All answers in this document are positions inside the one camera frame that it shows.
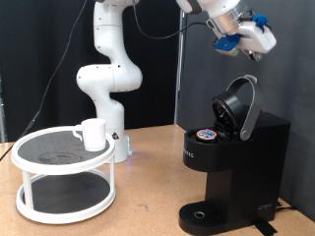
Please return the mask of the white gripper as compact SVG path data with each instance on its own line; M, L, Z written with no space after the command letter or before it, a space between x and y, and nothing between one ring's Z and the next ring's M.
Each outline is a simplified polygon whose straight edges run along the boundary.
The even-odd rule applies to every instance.
M247 56L252 61L261 61L263 54L267 54L277 44L271 30L267 27L260 29L255 22L231 23L229 33L240 37L238 43L232 47L232 54L236 55L238 50L247 50Z

